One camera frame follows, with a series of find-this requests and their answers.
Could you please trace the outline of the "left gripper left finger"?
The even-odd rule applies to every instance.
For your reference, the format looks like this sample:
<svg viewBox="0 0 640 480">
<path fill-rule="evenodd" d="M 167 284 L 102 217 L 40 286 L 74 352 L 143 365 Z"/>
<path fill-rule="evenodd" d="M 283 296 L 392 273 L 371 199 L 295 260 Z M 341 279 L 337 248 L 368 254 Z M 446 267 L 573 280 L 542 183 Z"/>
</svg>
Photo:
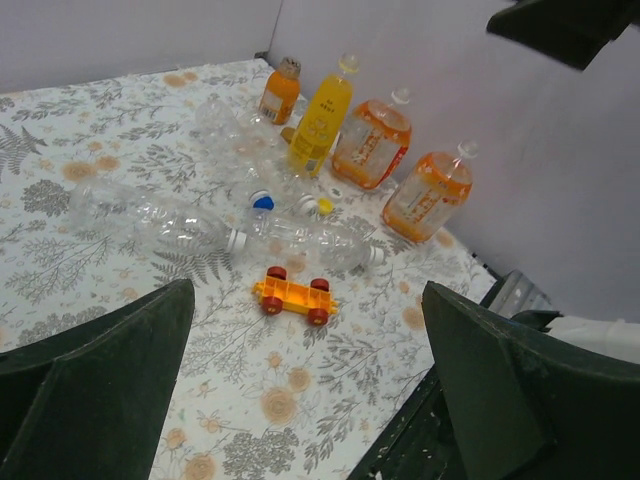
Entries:
<svg viewBox="0 0 640 480">
<path fill-rule="evenodd" d="M 2 353 L 2 478 L 148 478 L 194 309 L 176 280 Z"/>
</svg>

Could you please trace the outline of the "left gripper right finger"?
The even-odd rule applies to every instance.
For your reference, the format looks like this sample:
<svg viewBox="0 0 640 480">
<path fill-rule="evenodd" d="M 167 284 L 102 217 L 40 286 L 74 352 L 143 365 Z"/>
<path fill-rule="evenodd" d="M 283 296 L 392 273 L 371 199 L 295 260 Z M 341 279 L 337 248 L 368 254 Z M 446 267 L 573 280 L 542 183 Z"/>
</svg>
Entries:
<svg viewBox="0 0 640 480">
<path fill-rule="evenodd" d="M 638 478 L 638 365 L 505 319 L 436 282 L 422 309 L 468 478 Z"/>
</svg>

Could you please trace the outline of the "pale yellow bottle cap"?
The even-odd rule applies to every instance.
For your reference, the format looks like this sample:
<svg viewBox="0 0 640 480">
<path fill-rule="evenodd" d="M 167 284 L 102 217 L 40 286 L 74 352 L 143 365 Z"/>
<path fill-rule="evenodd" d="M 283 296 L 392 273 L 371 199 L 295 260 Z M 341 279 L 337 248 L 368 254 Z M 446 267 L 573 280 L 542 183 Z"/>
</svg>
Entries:
<svg viewBox="0 0 640 480">
<path fill-rule="evenodd" d="M 334 205 L 329 199 L 320 198 L 317 200 L 317 209 L 320 215 L 329 215 L 333 211 Z"/>
</svg>

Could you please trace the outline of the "crushed orange label bottle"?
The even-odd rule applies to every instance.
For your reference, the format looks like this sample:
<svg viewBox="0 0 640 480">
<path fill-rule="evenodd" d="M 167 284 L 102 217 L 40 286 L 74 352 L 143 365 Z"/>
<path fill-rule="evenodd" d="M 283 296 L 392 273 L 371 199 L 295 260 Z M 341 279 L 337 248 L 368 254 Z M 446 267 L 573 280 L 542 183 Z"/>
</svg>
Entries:
<svg viewBox="0 0 640 480">
<path fill-rule="evenodd" d="M 410 100 L 410 90 L 400 87 L 389 101 L 357 105 L 341 129 L 331 157 L 333 171 L 364 190 L 376 189 L 409 149 L 412 125 L 404 111 Z"/>
</svg>

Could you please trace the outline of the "yellow juice bottle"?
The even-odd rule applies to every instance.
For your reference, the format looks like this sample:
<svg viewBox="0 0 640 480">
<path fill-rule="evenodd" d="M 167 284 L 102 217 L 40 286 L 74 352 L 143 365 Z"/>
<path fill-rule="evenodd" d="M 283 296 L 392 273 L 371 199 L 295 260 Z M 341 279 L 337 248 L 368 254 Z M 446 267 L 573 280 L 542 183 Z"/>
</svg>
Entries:
<svg viewBox="0 0 640 480">
<path fill-rule="evenodd" d="M 308 177 L 318 174 L 346 118 L 358 71 L 358 57 L 345 53 L 337 71 L 321 82 L 289 144 L 288 161 L 295 172 Z"/>
</svg>

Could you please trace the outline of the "orange juice bottle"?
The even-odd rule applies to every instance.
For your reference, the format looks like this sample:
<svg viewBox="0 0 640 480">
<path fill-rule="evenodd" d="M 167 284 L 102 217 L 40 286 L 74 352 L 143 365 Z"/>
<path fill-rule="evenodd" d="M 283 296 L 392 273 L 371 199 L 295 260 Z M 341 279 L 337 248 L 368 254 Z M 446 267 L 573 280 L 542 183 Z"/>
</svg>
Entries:
<svg viewBox="0 0 640 480">
<path fill-rule="evenodd" d="M 300 94 L 301 63 L 284 57 L 267 80 L 259 112 L 275 125 L 288 122 Z"/>
</svg>

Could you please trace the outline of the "gold bottle cap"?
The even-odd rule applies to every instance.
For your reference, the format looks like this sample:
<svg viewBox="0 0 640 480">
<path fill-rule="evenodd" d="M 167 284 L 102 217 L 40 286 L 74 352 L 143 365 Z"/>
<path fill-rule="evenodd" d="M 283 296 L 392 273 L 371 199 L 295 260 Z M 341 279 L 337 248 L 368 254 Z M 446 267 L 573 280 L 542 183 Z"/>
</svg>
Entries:
<svg viewBox="0 0 640 480">
<path fill-rule="evenodd" d="M 280 132 L 281 137 L 287 144 L 291 143 L 294 134 L 295 134 L 295 129 L 292 127 L 284 127 Z"/>
</svg>

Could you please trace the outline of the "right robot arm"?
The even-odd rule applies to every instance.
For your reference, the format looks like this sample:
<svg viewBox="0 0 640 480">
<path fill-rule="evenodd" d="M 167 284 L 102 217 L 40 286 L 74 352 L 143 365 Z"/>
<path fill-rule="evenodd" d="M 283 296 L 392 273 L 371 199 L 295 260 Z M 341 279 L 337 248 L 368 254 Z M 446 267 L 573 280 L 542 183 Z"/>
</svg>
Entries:
<svg viewBox="0 0 640 480">
<path fill-rule="evenodd" d="M 583 71 L 606 45 L 638 25 L 637 0 L 525 0 L 491 16 L 486 32 Z"/>
</svg>

